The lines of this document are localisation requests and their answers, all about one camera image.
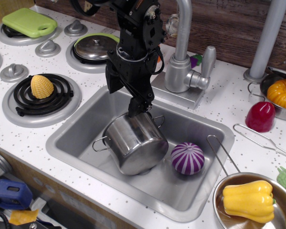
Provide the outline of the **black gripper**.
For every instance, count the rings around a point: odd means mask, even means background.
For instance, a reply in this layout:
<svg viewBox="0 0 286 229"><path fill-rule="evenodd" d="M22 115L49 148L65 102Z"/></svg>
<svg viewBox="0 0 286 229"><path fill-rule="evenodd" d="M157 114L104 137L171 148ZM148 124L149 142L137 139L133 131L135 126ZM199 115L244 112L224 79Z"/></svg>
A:
<svg viewBox="0 0 286 229"><path fill-rule="evenodd" d="M150 78L159 74L156 71L160 48L157 47L138 61L129 61L118 55L117 51L108 51L109 60L106 64L106 82L109 93L114 93L125 87L133 96L128 107L128 116L135 117L146 113L152 107L154 93Z"/></svg>

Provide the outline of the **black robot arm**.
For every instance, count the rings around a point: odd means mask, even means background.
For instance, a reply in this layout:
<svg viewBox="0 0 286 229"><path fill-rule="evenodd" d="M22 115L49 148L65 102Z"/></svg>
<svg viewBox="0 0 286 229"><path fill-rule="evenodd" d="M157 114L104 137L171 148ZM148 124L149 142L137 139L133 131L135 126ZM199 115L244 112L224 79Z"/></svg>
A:
<svg viewBox="0 0 286 229"><path fill-rule="evenodd" d="M102 6L116 12L120 27L120 41L107 53L106 81L110 93L125 87L132 95L128 116L147 112L154 100L150 78L163 71L156 70L163 60L160 44L166 32L160 18L160 4L156 0L91 0L92 7L84 11L77 0L71 5L81 15L92 16Z"/></svg>

